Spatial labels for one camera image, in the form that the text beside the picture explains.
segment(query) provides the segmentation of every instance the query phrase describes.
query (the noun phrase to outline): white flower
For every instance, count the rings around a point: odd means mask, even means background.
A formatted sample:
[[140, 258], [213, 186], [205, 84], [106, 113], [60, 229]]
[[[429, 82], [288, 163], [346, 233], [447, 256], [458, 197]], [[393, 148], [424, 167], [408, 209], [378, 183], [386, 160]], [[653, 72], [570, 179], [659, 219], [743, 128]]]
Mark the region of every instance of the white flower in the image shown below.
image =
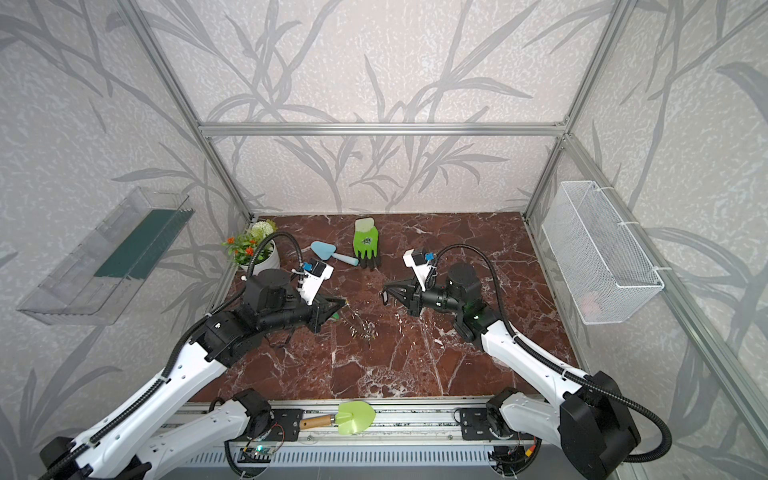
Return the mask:
[[267, 235], [274, 233], [274, 231], [275, 230], [272, 228], [272, 225], [270, 225], [268, 222], [256, 222], [250, 228], [251, 235], [256, 238], [264, 238]]

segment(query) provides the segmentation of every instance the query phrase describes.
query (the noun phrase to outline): trowel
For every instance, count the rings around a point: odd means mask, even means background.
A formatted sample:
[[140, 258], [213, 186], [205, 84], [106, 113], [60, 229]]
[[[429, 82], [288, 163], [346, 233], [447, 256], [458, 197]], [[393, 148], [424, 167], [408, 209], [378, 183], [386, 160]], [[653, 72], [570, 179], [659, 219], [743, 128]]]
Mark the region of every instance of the trowel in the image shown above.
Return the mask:
[[320, 257], [321, 260], [328, 260], [330, 257], [333, 257], [353, 266], [357, 266], [357, 264], [360, 263], [360, 260], [357, 260], [355, 257], [348, 257], [347, 255], [336, 253], [336, 245], [331, 245], [330, 243], [315, 241], [312, 242], [311, 247], [312, 251]]
[[355, 400], [339, 405], [339, 413], [335, 415], [323, 415], [301, 421], [301, 429], [314, 429], [316, 427], [339, 426], [340, 435], [353, 435], [367, 429], [376, 418], [373, 407], [367, 403]]

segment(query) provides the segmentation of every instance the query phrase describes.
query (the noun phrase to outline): transparent plastic bin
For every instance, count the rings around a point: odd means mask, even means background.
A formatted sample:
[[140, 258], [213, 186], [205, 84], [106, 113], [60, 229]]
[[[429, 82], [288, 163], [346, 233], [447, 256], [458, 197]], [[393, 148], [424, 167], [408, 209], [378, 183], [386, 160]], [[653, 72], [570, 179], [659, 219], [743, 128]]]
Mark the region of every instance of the transparent plastic bin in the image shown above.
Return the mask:
[[113, 324], [189, 220], [188, 198], [135, 188], [18, 310], [49, 325]]
[[664, 288], [627, 224], [593, 181], [561, 182], [542, 230], [586, 324], [626, 321]]

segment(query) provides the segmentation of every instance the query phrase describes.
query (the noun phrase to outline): gray floor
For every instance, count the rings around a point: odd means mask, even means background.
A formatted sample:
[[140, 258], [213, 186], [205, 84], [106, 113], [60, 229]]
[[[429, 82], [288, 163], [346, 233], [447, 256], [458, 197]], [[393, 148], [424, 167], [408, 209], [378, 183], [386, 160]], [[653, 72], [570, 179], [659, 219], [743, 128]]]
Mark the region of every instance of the gray floor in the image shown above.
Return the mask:
[[[177, 468], [163, 480], [226, 480], [237, 478], [228, 468]], [[259, 480], [499, 480], [501, 478], [490, 467], [386, 467], [386, 468], [268, 468], [259, 475]], [[563, 452], [557, 447], [544, 445], [533, 465], [518, 475], [520, 480], [546, 478], [547, 480], [583, 480]]]

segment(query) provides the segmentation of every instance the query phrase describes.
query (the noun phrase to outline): green shovel blade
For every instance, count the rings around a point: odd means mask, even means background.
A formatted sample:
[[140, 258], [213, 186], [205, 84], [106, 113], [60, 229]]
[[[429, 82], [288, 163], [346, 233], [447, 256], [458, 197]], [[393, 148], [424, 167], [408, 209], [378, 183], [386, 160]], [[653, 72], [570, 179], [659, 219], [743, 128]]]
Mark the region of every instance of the green shovel blade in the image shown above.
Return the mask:
[[339, 405], [339, 413], [334, 422], [339, 426], [340, 435], [352, 435], [370, 427], [375, 418], [376, 412], [372, 406], [356, 400]]

